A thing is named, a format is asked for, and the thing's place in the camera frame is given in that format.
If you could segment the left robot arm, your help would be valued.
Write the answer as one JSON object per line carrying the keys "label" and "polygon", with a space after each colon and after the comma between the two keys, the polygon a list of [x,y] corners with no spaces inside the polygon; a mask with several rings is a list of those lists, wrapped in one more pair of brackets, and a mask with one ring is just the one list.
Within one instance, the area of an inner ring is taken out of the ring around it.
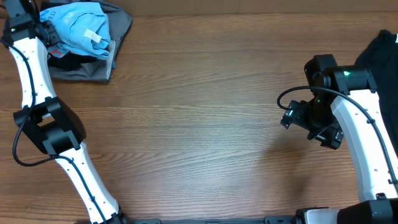
{"label": "left robot arm", "polygon": [[88,211],[90,223],[129,223],[116,199],[108,192],[88,154],[86,131],[80,118],[56,94],[47,65],[47,48],[59,41],[50,21],[39,19],[35,1],[5,1],[9,14],[1,43],[17,64],[22,86],[22,109],[13,114],[18,131],[12,145],[25,134],[48,157],[41,165],[56,161],[67,173]]}

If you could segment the light blue t-shirt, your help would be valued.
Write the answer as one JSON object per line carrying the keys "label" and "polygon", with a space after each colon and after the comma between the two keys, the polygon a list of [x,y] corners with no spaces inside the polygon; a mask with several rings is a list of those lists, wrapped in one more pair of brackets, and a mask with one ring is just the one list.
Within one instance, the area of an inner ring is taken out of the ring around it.
{"label": "light blue t-shirt", "polygon": [[73,2],[40,12],[42,22],[50,21],[60,41],[49,53],[62,58],[67,53],[109,59],[109,20],[98,2]]}

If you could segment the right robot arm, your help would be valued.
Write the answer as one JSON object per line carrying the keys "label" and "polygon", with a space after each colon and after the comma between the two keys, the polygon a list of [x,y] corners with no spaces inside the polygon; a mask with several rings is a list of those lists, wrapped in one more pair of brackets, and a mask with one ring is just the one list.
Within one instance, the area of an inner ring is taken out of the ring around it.
{"label": "right robot arm", "polygon": [[331,146],[345,138],[353,160],[359,203],[311,208],[302,223],[397,223],[397,156],[384,125],[377,85],[363,66],[337,65],[331,54],[305,64],[314,99],[307,115],[312,137]]}

